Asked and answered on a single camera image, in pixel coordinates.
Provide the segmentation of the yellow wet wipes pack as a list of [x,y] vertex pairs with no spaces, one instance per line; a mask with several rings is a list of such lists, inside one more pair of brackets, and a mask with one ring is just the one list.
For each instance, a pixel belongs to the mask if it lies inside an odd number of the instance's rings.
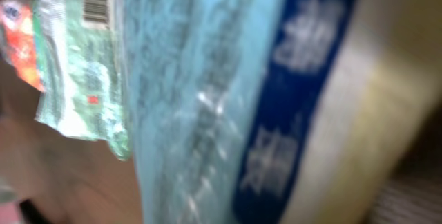
[[440,223],[441,0],[115,0],[145,223]]

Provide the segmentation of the light green tissue pack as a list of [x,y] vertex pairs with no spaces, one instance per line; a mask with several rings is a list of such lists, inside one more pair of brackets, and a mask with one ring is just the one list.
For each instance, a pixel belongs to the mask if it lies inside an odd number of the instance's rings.
[[36,0],[32,17],[44,86],[36,119],[63,136],[105,140],[131,156],[121,73],[109,23],[110,0]]

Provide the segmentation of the orange Kleenex tissue pack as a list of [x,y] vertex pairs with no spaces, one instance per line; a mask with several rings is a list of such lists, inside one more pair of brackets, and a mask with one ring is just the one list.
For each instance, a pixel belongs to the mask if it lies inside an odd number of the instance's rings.
[[33,0],[1,0],[1,52],[17,75],[44,92],[37,68]]

